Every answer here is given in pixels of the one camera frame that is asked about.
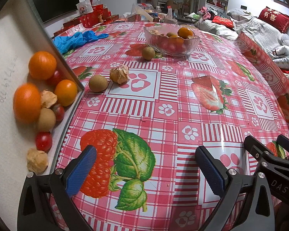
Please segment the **fruit bowl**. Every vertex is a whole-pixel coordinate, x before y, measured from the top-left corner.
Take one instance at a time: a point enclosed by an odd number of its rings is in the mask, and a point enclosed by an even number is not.
[[[183,39],[181,37],[169,38],[167,36],[152,34],[150,31],[153,29],[157,30],[159,34],[167,34],[169,32],[176,33],[180,27],[172,25],[144,27],[144,35],[148,45],[162,54],[186,56],[193,53],[200,42],[200,37],[194,31],[193,36],[195,38]]]

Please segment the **dining table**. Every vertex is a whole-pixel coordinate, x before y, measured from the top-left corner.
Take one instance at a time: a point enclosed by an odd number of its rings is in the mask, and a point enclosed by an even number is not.
[[[156,52],[145,60],[144,27],[161,25],[122,22],[87,29],[79,24],[61,34],[109,34],[65,54],[85,93],[56,165],[65,168],[86,144],[101,147],[103,158],[72,197],[95,231],[198,230],[220,197],[195,161],[196,148],[204,145],[227,169],[253,175],[257,161],[244,150],[245,137],[265,145],[279,134],[289,137],[289,122],[277,102],[279,96],[289,98],[289,82],[264,57],[253,64],[241,53],[253,44],[249,38],[228,41],[194,28],[200,42],[190,55]],[[109,74],[122,65],[129,68],[129,80],[118,84]],[[108,80],[106,90],[90,91],[93,75]],[[212,86],[221,98],[218,105],[208,96]],[[225,230],[233,225],[243,198],[238,197]],[[53,198],[50,203],[65,229]]]

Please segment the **metal screw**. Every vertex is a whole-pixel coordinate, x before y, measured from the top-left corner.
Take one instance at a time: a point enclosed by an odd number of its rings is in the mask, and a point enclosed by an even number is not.
[[[56,175],[60,175],[60,174],[62,174],[63,173],[63,169],[62,168],[58,168],[58,169],[56,169],[56,171],[55,171],[55,174]]]
[[[232,176],[235,176],[237,174],[237,171],[233,168],[229,169],[229,174],[231,174]]]
[[[33,175],[34,175],[33,172],[29,172],[29,173],[27,174],[27,177],[28,177],[28,178],[31,178],[31,177],[33,177]]]
[[[262,172],[259,172],[259,173],[258,173],[258,176],[259,176],[260,178],[262,178],[262,179],[265,177],[264,173],[262,173]]]

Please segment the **red cherry tomato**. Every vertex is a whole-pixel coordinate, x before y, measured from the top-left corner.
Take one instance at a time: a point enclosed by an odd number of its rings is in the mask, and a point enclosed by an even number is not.
[[[63,77],[61,73],[58,70],[55,70],[52,77],[50,77],[48,80],[46,80],[46,83],[50,86],[56,87],[59,82],[63,80]]]
[[[55,113],[56,115],[56,121],[57,122],[61,122],[64,118],[64,108],[62,107],[61,104],[56,104],[52,107],[52,111]]]
[[[50,132],[39,132],[35,138],[37,150],[48,152],[52,146],[52,136]]]

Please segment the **plaid tablecloth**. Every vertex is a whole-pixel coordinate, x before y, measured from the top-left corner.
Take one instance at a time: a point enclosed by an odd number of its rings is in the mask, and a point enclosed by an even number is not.
[[[85,95],[72,119],[57,167],[65,167],[80,154],[80,139],[97,129],[121,129],[145,140],[155,156],[152,176],[144,182],[147,211],[116,207],[119,191],[100,198],[79,192],[73,201],[95,231],[102,230],[198,230],[210,215],[219,197],[213,195],[194,160],[195,149],[206,146],[227,168],[251,175],[257,162],[243,149],[243,140],[253,135],[263,144],[279,134],[289,137],[289,123],[276,104],[276,98],[289,93],[289,82],[276,66],[259,72],[235,44],[202,31],[198,48],[190,56],[164,56],[145,61],[137,55],[138,44],[145,44],[144,23],[110,24],[95,27],[108,39],[76,49],[66,59],[85,86]],[[63,35],[84,31],[78,25]],[[235,66],[239,63],[245,69]],[[103,93],[92,93],[92,74],[109,79],[110,69],[121,64],[130,68],[130,81],[118,86],[110,81]],[[250,75],[242,73],[248,70]],[[216,113],[205,108],[192,87],[193,78],[211,75],[221,84],[226,108]],[[239,197],[226,229],[233,223],[243,196]],[[66,228],[59,210],[53,210]]]

